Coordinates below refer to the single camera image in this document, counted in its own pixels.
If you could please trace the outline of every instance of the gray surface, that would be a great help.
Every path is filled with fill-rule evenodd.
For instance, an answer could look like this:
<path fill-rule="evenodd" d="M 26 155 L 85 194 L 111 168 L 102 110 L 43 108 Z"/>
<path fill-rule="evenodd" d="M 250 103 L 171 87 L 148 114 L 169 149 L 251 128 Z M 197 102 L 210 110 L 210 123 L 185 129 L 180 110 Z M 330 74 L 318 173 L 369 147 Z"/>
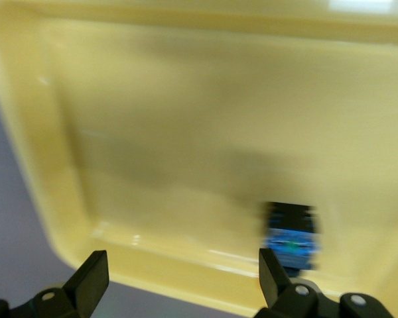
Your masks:
<path fill-rule="evenodd" d="M 0 298 L 15 307 L 73 272 L 46 242 L 0 123 Z M 92 317 L 237 316 L 111 283 Z"/>

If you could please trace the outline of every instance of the screw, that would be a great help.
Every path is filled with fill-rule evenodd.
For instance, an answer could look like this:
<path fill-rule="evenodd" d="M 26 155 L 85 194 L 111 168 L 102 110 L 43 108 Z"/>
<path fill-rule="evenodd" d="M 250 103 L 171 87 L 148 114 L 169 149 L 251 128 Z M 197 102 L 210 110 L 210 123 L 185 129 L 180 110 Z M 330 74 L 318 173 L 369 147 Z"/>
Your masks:
<path fill-rule="evenodd" d="M 306 296 L 306 295 L 308 295 L 308 294 L 310 293 L 310 291 L 308 290 L 308 288 L 306 288 L 305 286 L 302 286 L 302 285 L 298 285 L 298 286 L 295 288 L 295 291 L 296 291 L 299 295 L 302 295 L 302 296 Z"/>
<path fill-rule="evenodd" d="M 352 295 L 351 301 L 354 303 L 354 305 L 357 305 L 360 307 L 367 305 L 367 302 L 365 301 L 365 299 L 359 295 Z"/>

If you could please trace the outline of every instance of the gray table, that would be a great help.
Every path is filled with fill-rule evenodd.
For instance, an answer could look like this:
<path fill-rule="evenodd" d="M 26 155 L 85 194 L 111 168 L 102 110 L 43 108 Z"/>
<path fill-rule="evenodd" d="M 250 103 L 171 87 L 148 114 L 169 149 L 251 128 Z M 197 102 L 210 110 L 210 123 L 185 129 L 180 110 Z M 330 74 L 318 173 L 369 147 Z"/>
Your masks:
<path fill-rule="evenodd" d="M 20 305 L 73 272 L 46 242 L 0 123 L 0 298 Z M 93 317 L 237 316 L 111 283 Z"/>

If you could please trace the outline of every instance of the small electronic component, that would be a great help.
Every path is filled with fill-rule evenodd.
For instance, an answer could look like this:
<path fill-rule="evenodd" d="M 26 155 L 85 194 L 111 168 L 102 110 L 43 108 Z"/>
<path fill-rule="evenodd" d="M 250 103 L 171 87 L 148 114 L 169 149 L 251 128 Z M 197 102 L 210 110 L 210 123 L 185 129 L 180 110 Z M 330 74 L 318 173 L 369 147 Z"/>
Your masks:
<path fill-rule="evenodd" d="M 318 252 L 311 207 L 269 202 L 265 247 L 271 248 L 289 276 L 312 268 L 312 255 Z"/>

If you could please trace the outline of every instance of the yellow tray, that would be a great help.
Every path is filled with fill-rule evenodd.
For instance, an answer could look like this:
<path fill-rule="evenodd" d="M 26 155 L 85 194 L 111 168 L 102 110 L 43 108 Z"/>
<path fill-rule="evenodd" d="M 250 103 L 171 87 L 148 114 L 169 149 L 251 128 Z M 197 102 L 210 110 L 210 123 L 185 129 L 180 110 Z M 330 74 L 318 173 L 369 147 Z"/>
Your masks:
<path fill-rule="evenodd" d="M 67 263 L 252 316 L 260 204 L 307 204 L 304 277 L 398 317 L 398 1 L 0 1 L 0 112 Z"/>

